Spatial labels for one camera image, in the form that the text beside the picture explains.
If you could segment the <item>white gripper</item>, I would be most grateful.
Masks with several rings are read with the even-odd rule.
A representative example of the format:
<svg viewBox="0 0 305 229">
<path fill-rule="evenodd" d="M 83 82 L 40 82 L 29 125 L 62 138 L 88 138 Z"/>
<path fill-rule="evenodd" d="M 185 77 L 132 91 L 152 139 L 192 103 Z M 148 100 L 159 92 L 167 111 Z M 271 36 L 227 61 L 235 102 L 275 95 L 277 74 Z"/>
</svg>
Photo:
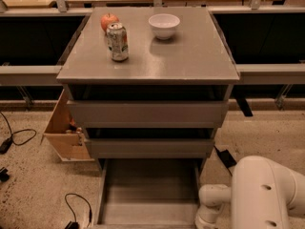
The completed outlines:
<svg viewBox="0 0 305 229">
<path fill-rule="evenodd" d="M 231 188 L 224 184 L 205 184 L 198 192 L 199 207 L 195 215 L 196 229 L 217 229 L 216 222 L 226 203 L 231 202 Z"/>
</svg>

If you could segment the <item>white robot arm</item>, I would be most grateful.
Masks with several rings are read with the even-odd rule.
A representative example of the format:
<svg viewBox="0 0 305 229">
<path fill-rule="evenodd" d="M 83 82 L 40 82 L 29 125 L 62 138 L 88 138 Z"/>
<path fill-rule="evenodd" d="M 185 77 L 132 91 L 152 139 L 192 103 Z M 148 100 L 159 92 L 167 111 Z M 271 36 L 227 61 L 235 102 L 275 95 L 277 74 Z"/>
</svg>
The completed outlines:
<svg viewBox="0 0 305 229">
<path fill-rule="evenodd" d="M 230 186 L 206 184 L 198 195 L 197 229 L 216 229 L 227 203 L 233 229 L 290 229 L 290 217 L 305 217 L 305 176 L 262 156 L 240 159 Z"/>
</svg>

